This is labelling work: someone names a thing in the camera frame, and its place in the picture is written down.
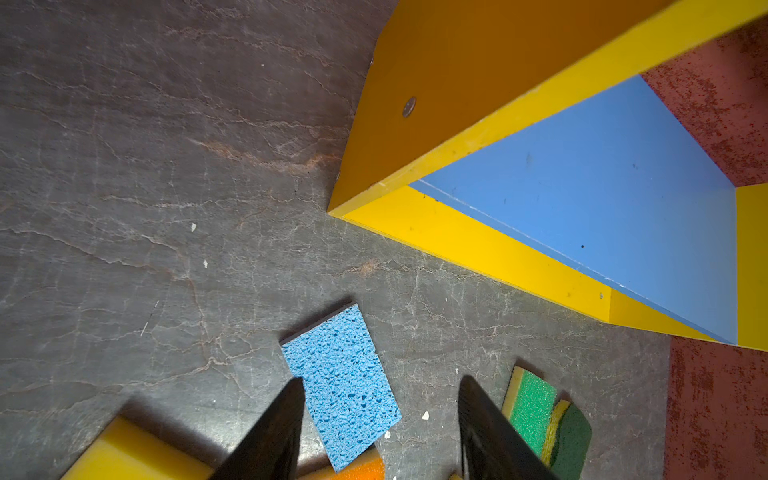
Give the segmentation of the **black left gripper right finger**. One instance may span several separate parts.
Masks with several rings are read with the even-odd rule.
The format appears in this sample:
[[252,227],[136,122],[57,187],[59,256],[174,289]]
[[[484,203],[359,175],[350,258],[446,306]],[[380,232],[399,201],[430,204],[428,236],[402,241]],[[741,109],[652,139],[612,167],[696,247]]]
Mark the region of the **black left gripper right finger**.
[[465,479],[554,479],[485,390],[462,377],[457,400],[461,476]]

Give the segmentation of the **yellow wooden shelf unit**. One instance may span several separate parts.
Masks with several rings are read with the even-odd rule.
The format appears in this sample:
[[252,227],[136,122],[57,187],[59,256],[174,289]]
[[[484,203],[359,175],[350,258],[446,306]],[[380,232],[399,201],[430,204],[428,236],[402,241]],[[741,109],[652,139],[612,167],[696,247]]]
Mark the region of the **yellow wooden shelf unit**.
[[767,347],[767,183],[648,70],[763,1],[402,1],[328,211],[599,321]]

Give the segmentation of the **yellow sponge left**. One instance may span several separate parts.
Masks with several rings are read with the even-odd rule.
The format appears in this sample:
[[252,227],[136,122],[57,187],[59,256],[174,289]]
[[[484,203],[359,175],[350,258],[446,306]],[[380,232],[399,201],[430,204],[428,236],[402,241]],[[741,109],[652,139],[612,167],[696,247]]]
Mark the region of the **yellow sponge left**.
[[200,460],[116,417],[62,479],[208,479],[213,472]]

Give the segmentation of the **green yellow scrub sponge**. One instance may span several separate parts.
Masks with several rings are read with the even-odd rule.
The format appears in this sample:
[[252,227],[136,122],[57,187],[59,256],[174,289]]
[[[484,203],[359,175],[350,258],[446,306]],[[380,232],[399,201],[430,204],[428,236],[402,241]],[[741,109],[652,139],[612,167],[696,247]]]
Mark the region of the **green yellow scrub sponge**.
[[501,412],[537,456],[544,448],[556,397],[554,386],[529,370],[514,366]]

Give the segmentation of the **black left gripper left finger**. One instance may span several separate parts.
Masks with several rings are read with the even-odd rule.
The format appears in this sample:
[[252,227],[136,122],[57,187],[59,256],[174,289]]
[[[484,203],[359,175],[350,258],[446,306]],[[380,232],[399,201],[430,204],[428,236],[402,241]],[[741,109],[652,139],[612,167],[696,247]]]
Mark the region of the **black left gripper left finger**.
[[209,479],[295,479],[304,409],[303,379],[294,377]]

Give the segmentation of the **orange sponge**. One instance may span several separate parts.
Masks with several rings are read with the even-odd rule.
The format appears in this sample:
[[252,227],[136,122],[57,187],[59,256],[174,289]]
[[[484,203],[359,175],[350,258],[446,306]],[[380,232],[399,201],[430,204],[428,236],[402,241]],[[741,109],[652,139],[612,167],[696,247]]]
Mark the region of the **orange sponge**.
[[385,480],[386,467],[375,446],[336,472],[331,466],[299,477],[299,480]]

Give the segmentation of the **dark green curved sponge upper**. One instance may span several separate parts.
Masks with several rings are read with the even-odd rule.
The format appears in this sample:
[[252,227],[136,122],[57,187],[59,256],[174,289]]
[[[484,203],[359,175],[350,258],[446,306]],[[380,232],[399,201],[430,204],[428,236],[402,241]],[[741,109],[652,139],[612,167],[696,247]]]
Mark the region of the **dark green curved sponge upper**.
[[592,438],[582,411],[568,400],[555,405],[546,431],[542,462],[562,480],[579,480]]

